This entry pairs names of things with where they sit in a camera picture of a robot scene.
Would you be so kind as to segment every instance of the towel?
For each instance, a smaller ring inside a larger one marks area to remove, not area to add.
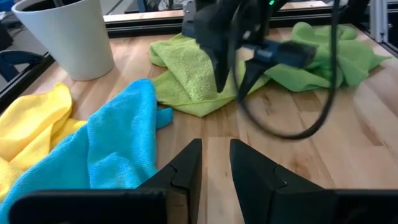
[[[157,110],[150,80],[130,84],[26,171],[0,205],[0,223],[18,198],[35,190],[133,189],[156,173],[155,129],[173,119]]]
[[[356,40],[356,31],[349,26],[339,26],[338,34],[338,85],[357,85],[369,75],[370,69],[387,57],[375,55],[366,44]],[[292,40],[317,46],[314,61],[305,70],[287,65],[276,65],[259,79],[251,92],[275,80],[290,91],[306,91],[329,87],[330,73],[330,26],[314,29],[299,22],[292,30]],[[205,116],[222,107],[234,97],[231,75],[225,90],[216,92],[213,67],[204,51],[194,39],[181,34],[170,40],[154,42],[150,47],[152,63],[168,70],[153,79],[160,103],[177,110]],[[245,67],[239,62],[239,78],[242,80]]]
[[[43,159],[62,139],[85,124],[68,118],[72,98],[56,84],[41,95],[15,100],[0,117],[0,202],[16,179]]]

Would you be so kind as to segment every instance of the white pot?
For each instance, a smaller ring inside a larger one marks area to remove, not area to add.
[[[44,0],[23,0],[12,7],[19,20],[77,81],[108,73],[114,61],[99,0],[81,0],[42,11],[23,11]]]

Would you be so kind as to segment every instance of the blue microfiber cloth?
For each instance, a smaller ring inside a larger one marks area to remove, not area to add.
[[[0,205],[0,223],[8,223],[17,199],[35,190],[140,186],[157,172],[155,130],[172,120],[171,108],[157,110],[150,80],[130,84],[16,181]]]

